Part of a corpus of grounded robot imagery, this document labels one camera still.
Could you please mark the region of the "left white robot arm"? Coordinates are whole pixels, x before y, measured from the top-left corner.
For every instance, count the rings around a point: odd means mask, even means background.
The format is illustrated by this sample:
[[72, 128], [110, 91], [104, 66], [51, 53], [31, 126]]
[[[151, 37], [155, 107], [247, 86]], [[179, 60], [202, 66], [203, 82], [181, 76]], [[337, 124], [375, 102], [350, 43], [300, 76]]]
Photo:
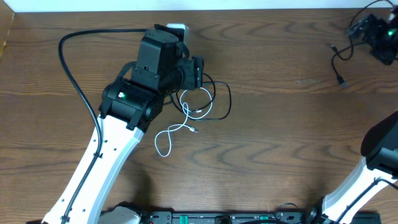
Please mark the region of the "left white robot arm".
[[118, 205], [103, 211], [106, 198], [132, 150], [162, 112], [165, 97], [203, 84], [203, 58], [188, 50], [185, 24], [144, 29], [135, 62], [123, 66], [103, 91], [95, 129], [62, 196], [43, 223], [132, 223], [142, 214]]

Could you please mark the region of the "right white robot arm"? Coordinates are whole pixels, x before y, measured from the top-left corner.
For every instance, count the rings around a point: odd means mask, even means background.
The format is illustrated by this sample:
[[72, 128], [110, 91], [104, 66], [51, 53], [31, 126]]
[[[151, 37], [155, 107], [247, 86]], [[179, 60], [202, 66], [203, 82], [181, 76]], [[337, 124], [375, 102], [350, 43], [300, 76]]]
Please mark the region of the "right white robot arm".
[[[397, 7], [389, 19], [373, 14], [347, 30], [350, 39], [361, 39], [384, 65], [397, 60]], [[308, 215], [307, 223], [351, 223], [357, 212], [379, 191], [397, 185], [397, 113], [382, 120], [365, 135], [361, 159], [347, 178], [322, 197]]]

